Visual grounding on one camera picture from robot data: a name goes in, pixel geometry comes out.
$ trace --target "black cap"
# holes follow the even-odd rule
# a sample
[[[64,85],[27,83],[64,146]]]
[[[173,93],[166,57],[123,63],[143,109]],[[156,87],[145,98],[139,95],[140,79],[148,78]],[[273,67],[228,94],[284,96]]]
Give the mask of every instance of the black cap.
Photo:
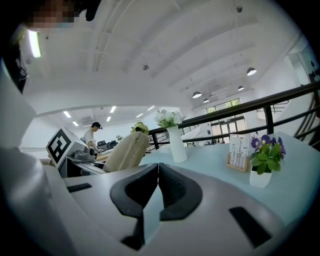
[[[75,0],[74,9],[78,15],[86,10],[85,19],[91,22],[96,16],[100,3],[101,0]]]
[[[101,124],[100,124],[99,122],[94,122],[94,123],[91,125],[91,127],[95,127],[95,126],[102,130],[102,126],[101,126]]]

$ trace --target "desk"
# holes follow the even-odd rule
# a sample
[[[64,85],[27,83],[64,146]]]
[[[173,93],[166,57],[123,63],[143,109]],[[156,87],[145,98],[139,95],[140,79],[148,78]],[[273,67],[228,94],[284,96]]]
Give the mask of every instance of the desk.
[[[169,147],[162,147],[146,155],[140,165],[165,163],[218,178],[263,203],[288,225],[307,212],[316,195],[320,181],[320,152],[285,133],[274,134],[276,138],[279,136],[286,150],[285,164],[280,172],[272,173],[265,188],[250,185],[249,171],[243,173],[227,167],[229,144],[186,147],[188,158],[181,163],[173,161]]]
[[[96,156],[96,160],[99,161],[99,162],[104,162],[107,160],[107,158],[109,157],[109,154],[111,153],[112,149],[109,149],[109,150],[106,150],[102,153],[99,153],[97,156]]]

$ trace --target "white t-shirt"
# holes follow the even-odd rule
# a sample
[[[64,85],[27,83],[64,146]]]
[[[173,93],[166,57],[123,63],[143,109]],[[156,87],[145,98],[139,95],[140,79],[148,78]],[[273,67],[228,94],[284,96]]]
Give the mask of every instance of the white t-shirt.
[[[84,141],[85,144],[88,144],[89,142],[95,143],[94,132],[92,130],[89,129],[85,132]]]

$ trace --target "metal handrail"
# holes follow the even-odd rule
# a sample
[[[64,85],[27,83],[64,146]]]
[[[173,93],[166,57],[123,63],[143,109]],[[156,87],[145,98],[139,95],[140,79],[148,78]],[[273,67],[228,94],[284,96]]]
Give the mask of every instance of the metal handrail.
[[[223,118],[227,118],[230,116],[235,116],[235,115],[239,115],[239,114],[243,114],[246,112],[250,112],[250,111],[254,111],[260,108],[264,109],[265,112],[265,121],[266,121],[266,125],[264,126],[260,126],[260,127],[256,127],[256,128],[252,128],[252,129],[247,129],[247,130],[242,130],[242,131],[237,131],[237,132],[232,132],[232,133],[225,133],[225,134],[221,134],[221,135],[215,135],[215,136],[210,136],[210,137],[202,137],[202,138],[192,138],[192,139],[185,139],[183,140],[184,143],[186,142],[198,142],[198,141],[207,141],[207,140],[214,140],[214,139],[220,139],[220,138],[225,138],[230,136],[230,134],[249,134],[252,132],[257,132],[257,131],[261,131],[261,130],[267,130],[267,134],[272,134],[274,133],[274,127],[275,126],[279,126],[279,125],[283,125],[285,123],[291,122],[293,120],[299,119],[301,117],[304,117],[306,115],[309,115],[310,113],[316,112],[317,116],[320,116],[320,104],[316,103],[315,108],[310,109],[304,113],[292,116],[290,118],[286,118],[284,120],[278,121],[278,122],[273,122],[273,117],[272,117],[272,110],[271,110],[271,105],[275,105],[277,103],[281,103],[284,101],[288,101],[309,93],[314,93],[315,95],[318,95],[318,90],[320,89],[320,82],[314,82],[314,83],[310,83],[301,87],[297,87],[297,88],[293,88],[290,90],[286,90],[283,92],[279,92],[264,98],[260,98],[260,99],[256,99],[253,101],[249,101],[243,104],[239,104],[236,106],[232,106],[232,107],[228,107],[222,110],[218,110],[216,112],[213,113],[208,113],[208,114],[204,114],[201,116],[197,116],[188,120],[185,120],[182,122],[182,124],[178,125],[178,129],[181,128],[185,128],[188,126],[194,126],[194,125],[199,125],[199,124],[203,124],[203,123],[208,123],[211,121],[215,121],[215,120],[219,120],[219,119],[223,119]],[[309,133],[312,133],[313,131],[315,131],[319,126],[306,131],[302,134],[299,134],[299,138],[303,137]],[[156,139],[156,134],[162,133],[166,131],[165,128],[157,128],[157,129],[153,129],[149,131],[149,134],[152,135],[153,138],[153,142],[154,143],[150,143],[150,145],[155,145],[155,148],[158,149],[159,145],[163,145],[163,144],[169,144],[169,142],[158,142]]]

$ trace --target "table surface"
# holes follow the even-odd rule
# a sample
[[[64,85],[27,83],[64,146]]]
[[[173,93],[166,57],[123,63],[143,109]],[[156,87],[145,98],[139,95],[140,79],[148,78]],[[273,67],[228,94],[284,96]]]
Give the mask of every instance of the table surface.
[[[263,203],[288,225],[306,213],[316,195],[320,181],[320,152],[282,132],[270,136],[282,138],[286,156],[281,171],[272,172],[265,188],[250,185],[250,171],[240,172],[227,167],[229,144],[186,147],[188,158],[182,163],[174,162],[170,147],[160,148],[146,155],[140,165],[165,163],[218,178]]]

